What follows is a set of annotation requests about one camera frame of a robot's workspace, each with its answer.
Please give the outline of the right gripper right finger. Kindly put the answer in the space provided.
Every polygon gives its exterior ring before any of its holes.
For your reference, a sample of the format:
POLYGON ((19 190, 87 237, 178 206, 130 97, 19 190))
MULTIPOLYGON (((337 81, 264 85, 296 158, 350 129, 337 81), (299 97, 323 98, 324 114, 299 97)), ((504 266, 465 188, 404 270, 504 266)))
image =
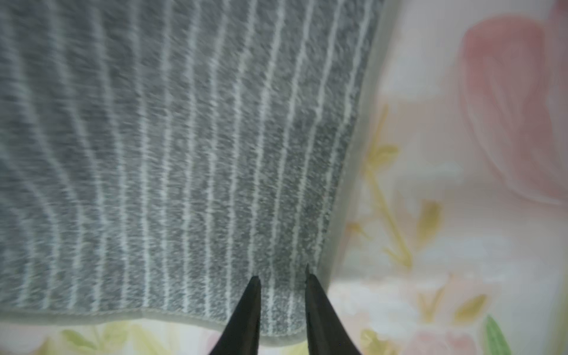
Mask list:
POLYGON ((306 266, 305 309, 310 355, 361 355, 309 266, 306 266))

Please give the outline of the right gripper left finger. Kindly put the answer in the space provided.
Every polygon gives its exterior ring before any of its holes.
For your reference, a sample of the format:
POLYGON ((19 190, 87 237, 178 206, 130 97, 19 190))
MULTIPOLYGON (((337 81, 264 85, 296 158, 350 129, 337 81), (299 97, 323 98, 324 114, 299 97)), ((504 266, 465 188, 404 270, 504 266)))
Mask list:
POLYGON ((257 355, 260 340, 261 282, 250 279, 226 328, 210 355, 257 355))

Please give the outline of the grey striped dishcloth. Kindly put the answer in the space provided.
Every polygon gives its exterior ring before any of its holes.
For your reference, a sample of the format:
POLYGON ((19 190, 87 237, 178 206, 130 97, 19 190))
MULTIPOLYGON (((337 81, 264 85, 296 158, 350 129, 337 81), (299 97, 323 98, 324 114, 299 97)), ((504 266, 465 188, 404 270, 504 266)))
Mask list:
POLYGON ((3 1, 1 318, 261 339, 327 284, 382 1, 3 1))

